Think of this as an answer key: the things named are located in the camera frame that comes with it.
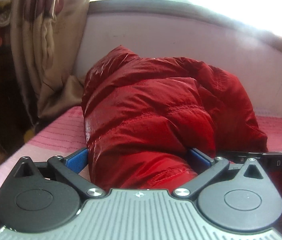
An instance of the pink bed sheet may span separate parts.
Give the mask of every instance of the pink bed sheet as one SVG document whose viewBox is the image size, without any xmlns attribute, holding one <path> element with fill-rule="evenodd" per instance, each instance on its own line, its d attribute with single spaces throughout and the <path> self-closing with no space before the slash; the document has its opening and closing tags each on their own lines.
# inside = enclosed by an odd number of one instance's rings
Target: pink bed sheet
<svg viewBox="0 0 282 240">
<path fill-rule="evenodd" d="M 268 149 L 282 151 L 282 118 L 267 110 L 255 109 L 261 130 L 268 135 Z M 0 165 L 0 187 L 7 175 L 22 156 L 30 156 L 33 161 L 46 161 L 54 155 L 67 156 L 85 147 L 83 115 L 80 106 L 75 106 L 48 125 L 7 161 Z M 89 179 L 86 167 L 81 173 Z"/>
</svg>

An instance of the window sill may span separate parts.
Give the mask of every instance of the window sill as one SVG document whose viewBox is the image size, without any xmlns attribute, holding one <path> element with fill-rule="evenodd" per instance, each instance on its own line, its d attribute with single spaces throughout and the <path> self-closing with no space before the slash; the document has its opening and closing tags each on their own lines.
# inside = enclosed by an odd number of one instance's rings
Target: window sill
<svg viewBox="0 0 282 240">
<path fill-rule="evenodd" d="M 230 28 L 252 36 L 282 52 L 282 37 L 265 30 L 246 25 L 207 8 L 169 0 L 100 0 L 92 1 L 88 14 L 135 12 L 161 14 L 199 20 L 209 24 Z"/>
</svg>

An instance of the gray ribbed plate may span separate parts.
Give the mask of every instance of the gray ribbed plate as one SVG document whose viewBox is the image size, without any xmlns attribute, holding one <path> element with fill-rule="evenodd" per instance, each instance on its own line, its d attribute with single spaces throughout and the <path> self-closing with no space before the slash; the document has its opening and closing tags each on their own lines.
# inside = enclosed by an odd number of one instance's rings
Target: gray ribbed plate
<svg viewBox="0 0 282 240">
<path fill-rule="evenodd" d="M 279 240 L 282 236 L 273 229 L 255 235 L 228 233 L 202 219 L 190 201 L 174 199 L 166 190 L 125 189 L 88 200 L 73 220 L 52 231 L 25 234 L 0 230 L 0 240 L 50 239 Z"/>
</svg>

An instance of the curtain fold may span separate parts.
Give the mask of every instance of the curtain fold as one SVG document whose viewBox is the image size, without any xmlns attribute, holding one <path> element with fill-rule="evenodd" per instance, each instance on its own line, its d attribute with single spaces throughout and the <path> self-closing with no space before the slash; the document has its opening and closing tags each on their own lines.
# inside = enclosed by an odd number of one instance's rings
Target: curtain fold
<svg viewBox="0 0 282 240">
<path fill-rule="evenodd" d="M 81 103 L 72 70 L 89 0 L 11 0 L 11 49 L 21 95 L 33 124 Z"/>
</svg>

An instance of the silver bolt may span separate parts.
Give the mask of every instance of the silver bolt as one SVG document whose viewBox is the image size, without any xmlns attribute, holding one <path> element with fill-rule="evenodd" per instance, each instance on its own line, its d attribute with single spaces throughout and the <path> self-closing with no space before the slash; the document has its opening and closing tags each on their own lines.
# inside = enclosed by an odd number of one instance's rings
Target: silver bolt
<svg viewBox="0 0 282 240">
<path fill-rule="evenodd" d="M 180 197 L 186 197 L 190 195 L 190 191 L 187 188 L 177 188 L 174 190 L 174 194 Z"/>
<path fill-rule="evenodd" d="M 87 191 L 87 194 L 91 197 L 99 197 L 104 194 L 104 191 L 100 188 L 91 188 Z"/>
</svg>

